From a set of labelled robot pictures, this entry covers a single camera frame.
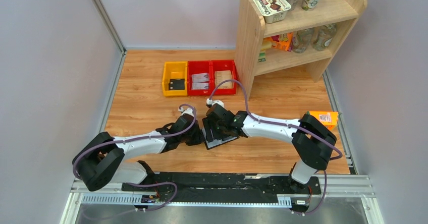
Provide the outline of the black leather card holder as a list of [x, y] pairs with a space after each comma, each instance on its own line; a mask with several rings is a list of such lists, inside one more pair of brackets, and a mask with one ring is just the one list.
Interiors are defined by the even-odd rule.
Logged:
[[212, 130], [212, 133], [213, 133], [215, 140], [214, 140], [214, 142], [211, 142], [211, 143], [206, 143], [206, 141], [205, 141], [205, 146], [206, 146], [207, 150], [213, 149], [213, 148], [218, 147], [220, 145], [223, 145], [223, 144], [226, 144], [228, 142], [232, 142], [234, 140], [239, 139], [239, 137], [238, 137], [237, 139], [231, 139], [231, 140], [216, 140], [216, 131]]

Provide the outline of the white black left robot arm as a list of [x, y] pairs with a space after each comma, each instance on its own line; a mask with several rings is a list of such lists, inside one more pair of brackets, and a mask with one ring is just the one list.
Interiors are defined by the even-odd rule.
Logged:
[[72, 171], [89, 191], [97, 191], [115, 178], [127, 159], [165, 153], [181, 143], [193, 146], [204, 142], [198, 121], [190, 114], [183, 114], [175, 122], [147, 134], [113, 137], [108, 132], [101, 132], [73, 158]]

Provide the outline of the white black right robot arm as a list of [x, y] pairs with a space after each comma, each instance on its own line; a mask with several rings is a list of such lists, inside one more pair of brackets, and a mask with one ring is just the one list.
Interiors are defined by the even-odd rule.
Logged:
[[336, 151], [337, 137], [316, 117], [304, 114], [300, 119], [275, 119], [247, 111], [232, 113], [215, 103], [202, 120], [202, 133], [207, 149], [212, 149], [241, 137], [260, 137], [293, 145], [300, 160], [288, 178], [289, 189], [301, 193], [309, 179], [318, 171], [325, 171]]

